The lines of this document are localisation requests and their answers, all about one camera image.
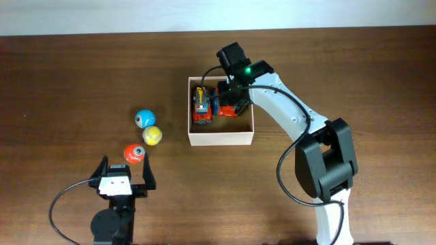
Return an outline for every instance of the ball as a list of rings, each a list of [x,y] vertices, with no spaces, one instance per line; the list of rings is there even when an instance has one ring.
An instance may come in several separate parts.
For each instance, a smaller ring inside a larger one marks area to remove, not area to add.
[[[135,123],[141,129],[145,129],[156,123],[156,117],[150,110],[140,110],[135,115]]]
[[[124,149],[124,158],[129,163],[139,163],[144,157],[145,149],[140,144],[130,144]]]
[[[156,126],[147,127],[142,133],[142,138],[144,138],[144,142],[149,146],[155,146],[161,141],[162,132]]]

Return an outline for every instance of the white wall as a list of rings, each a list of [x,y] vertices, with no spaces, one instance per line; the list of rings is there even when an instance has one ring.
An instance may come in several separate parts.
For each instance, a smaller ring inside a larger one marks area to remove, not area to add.
[[[436,0],[0,0],[0,35],[436,24]]]

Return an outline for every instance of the white bracket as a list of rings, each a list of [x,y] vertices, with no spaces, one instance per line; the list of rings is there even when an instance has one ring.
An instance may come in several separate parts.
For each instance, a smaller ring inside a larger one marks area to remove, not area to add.
[[[131,195],[128,176],[103,177],[98,186],[100,195]]]

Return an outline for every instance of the blue ball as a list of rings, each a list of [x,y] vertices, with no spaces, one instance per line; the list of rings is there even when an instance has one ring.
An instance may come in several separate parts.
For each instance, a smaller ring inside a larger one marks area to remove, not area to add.
[[[156,117],[149,110],[140,110],[136,113],[135,123],[141,129],[145,129],[146,127],[154,126],[156,123]]]

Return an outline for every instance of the cable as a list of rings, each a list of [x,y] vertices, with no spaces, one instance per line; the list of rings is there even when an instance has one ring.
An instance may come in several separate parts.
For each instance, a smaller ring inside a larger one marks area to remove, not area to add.
[[[210,68],[202,77],[202,82],[201,82],[201,87],[202,90],[204,91],[203,93],[205,94],[206,97],[208,97],[209,99],[214,99],[216,97],[220,97],[220,96],[224,96],[226,94],[228,94],[230,91],[226,91],[223,93],[220,93],[218,95],[214,95],[214,96],[210,96],[207,95],[207,91],[204,90],[204,78],[207,76],[207,74],[214,70],[214,69],[219,69],[222,68],[220,65],[216,66],[216,67],[212,67]],[[281,93],[282,95],[285,95],[286,97],[288,97],[289,99],[291,99],[299,108],[300,110],[303,112],[303,114],[306,117],[306,129],[301,133],[300,137],[297,138],[297,140],[295,140],[291,146],[289,146],[285,152],[281,155],[279,162],[277,163],[277,168],[276,168],[276,176],[277,176],[277,182],[279,183],[279,186],[281,187],[281,189],[283,190],[283,192],[290,197],[293,201],[295,201],[296,203],[299,203],[301,205],[304,206],[308,206],[308,207],[323,207],[323,206],[327,206],[330,204],[337,204],[339,205],[340,209],[341,209],[341,215],[339,217],[339,224],[338,224],[338,229],[336,234],[334,235],[334,238],[332,240],[331,245],[333,245],[339,238],[339,235],[341,234],[341,230],[342,230],[342,226],[343,226],[343,220],[344,220],[344,216],[345,216],[345,210],[344,210],[344,203],[341,201],[327,201],[325,203],[309,203],[309,202],[305,202],[305,201],[301,201],[299,200],[297,197],[293,196],[293,194],[291,194],[288,189],[286,188],[286,186],[283,184],[283,181],[281,180],[281,176],[280,176],[280,170],[281,170],[281,166],[286,158],[286,156],[292,151],[292,149],[295,148],[295,146],[309,133],[309,130],[311,128],[311,117],[309,115],[309,113],[306,111],[306,109],[304,108],[304,106],[302,106],[302,104],[293,96],[291,96],[289,93],[281,90],[280,88],[275,88],[275,87],[271,87],[271,86],[265,86],[265,85],[251,85],[251,86],[246,86],[246,87],[240,87],[238,89],[240,90],[247,90],[247,89],[251,89],[251,88],[263,88],[263,89],[270,89],[273,90],[276,93]]]
[[[53,212],[53,207],[55,206],[56,201],[62,196],[62,194],[66,193],[68,190],[80,185],[80,184],[84,184],[93,180],[98,180],[98,178],[91,178],[88,180],[82,180],[80,182],[77,182],[75,184],[70,185],[69,187],[63,189],[52,201],[52,203],[50,204],[50,209],[48,210],[48,220],[50,221],[50,225],[52,226],[52,228],[54,229],[54,231],[56,231],[56,233],[58,233],[63,239],[67,240],[70,244],[74,244],[74,245],[80,245],[79,243],[77,243],[76,241],[69,239],[66,235],[63,235],[63,233],[61,231],[59,231],[59,229],[56,227],[55,223],[53,222],[53,218],[52,218],[52,212]]]

